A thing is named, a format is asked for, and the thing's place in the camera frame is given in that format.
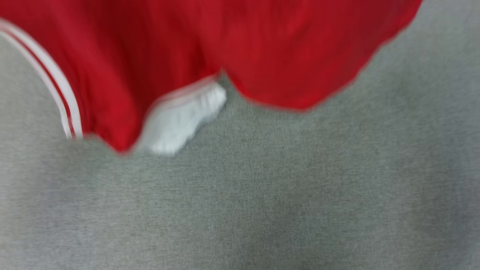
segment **white side stripe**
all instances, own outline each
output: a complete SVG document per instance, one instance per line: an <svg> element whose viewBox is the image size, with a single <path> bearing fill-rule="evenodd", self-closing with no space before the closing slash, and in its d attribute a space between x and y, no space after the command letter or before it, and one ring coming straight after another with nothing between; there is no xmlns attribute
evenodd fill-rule
<svg viewBox="0 0 480 270"><path fill-rule="evenodd" d="M42 68L40 63L38 63L37 60L30 54L30 52L25 49L22 44L15 40L15 38L10 36L8 33L2 32L2 28L6 29L17 39L22 41L25 46L27 46L42 62L44 67L48 70L48 72L58 85L59 91L61 91L61 94L63 95L66 104L64 104L64 102L62 101L58 90L55 88L53 82L51 81L45 70ZM73 93L72 87L70 86L67 78L61 71L60 67L52 59L52 57L22 29L2 19L0 19L0 34L4 36L9 42L11 42L25 56L25 58L31 63L31 65L35 68L41 79L46 84L60 110L63 130L65 131L66 136L68 138L72 137L67 111L65 109L65 106L68 106L68 108L70 109L70 121L72 123L74 135L77 138L83 137L80 111L78 110L78 104L75 98L75 94Z"/></svg>

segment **gray fabric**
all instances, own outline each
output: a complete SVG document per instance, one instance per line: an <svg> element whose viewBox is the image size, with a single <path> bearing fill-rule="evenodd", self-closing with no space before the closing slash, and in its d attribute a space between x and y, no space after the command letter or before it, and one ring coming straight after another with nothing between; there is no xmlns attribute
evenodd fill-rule
<svg viewBox="0 0 480 270"><path fill-rule="evenodd" d="M307 114L228 84L174 158L67 141L0 39L0 268L480 269L480 4L428 0Z"/></svg>

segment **red fabric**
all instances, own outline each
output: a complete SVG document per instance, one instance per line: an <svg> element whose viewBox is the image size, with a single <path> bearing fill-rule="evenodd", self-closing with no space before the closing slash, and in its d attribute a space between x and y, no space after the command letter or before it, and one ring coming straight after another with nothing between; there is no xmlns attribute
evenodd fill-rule
<svg viewBox="0 0 480 270"><path fill-rule="evenodd" d="M117 151L149 107L223 68L248 98L307 109L351 81L421 0L0 0L70 82L82 127Z"/></svg>

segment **red shorts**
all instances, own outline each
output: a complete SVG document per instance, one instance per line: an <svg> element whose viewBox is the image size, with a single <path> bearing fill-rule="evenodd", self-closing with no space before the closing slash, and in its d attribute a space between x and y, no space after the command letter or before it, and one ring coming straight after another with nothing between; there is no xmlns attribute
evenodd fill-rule
<svg viewBox="0 0 480 270"><path fill-rule="evenodd" d="M168 152L222 107L221 69L251 100L307 109L350 82L420 4L0 0L0 32L50 89L67 135Z"/></svg>

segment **floor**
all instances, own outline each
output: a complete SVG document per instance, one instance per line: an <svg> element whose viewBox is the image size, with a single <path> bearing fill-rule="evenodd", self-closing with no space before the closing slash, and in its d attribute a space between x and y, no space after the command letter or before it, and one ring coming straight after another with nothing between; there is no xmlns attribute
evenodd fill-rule
<svg viewBox="0 0 480 270"><path fill-rule="evenodd" d="M426 0L340 94L306 114L228 81L173 158L64 138L0 39L3 270L480 269L480 3Z"/></svg>

